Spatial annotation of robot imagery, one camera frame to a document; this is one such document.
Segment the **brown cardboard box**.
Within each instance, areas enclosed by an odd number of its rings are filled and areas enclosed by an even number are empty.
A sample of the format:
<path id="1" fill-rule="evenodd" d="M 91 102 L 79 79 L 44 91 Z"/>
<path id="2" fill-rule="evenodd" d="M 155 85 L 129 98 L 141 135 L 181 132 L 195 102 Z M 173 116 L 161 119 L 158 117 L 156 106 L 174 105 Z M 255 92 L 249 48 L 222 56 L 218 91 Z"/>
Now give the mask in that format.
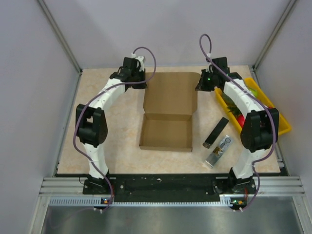
<path id="1" fill-rule="evenodd" d="M 192 151 L 199 80 L 196 72 L 155 73 L 144 93 L 140 149 Z"/>

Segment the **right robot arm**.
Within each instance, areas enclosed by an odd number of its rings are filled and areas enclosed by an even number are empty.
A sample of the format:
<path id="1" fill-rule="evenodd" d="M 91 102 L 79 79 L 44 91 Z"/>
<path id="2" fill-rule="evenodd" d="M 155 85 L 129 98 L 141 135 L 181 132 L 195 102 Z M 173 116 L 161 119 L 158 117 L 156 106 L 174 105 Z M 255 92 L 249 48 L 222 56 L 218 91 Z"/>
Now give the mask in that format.
<path id="1" fill-rule="evenodd" d="M 226 57 L 208 59 L 209 68 L 203 69 L 197 91 L 213 91 L 216 87 L 227 95 L 239 109 L 245 121 L 240 133 L 244 147 L 237 163 L 230 169 L 225 190 L 239 193 L 247 188 L 254 175 L 254 165 L 273 151 L 278 140 L 279 111 L 268 108 L 248 89 L 242 77 L 230 72 Z"/>

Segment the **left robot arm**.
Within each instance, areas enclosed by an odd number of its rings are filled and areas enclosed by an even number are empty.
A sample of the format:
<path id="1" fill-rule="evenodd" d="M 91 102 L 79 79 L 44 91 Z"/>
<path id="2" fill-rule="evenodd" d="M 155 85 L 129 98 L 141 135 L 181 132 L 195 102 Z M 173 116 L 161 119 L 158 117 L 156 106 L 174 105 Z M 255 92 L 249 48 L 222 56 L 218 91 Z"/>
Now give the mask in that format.
<path id="1" fill-rule="evenodd" d="M 80 140 L 84 150 L 77 151 L 89 162 L 89 174 L 83 189 L 85 195 L 113 194 L 112 184 L 106 176 L 109 169 L 104 155 L 104 142 L 108 135 L 105 111 L 128 88 L 147 87 L 144 63 L 144 56 L 132 54 L 131 57 L 125 57 L 123 65 L 110 75 L 101 91 L 87 104 L 76 107 L 73 145 L 77 147 L 76 140 Z"/>

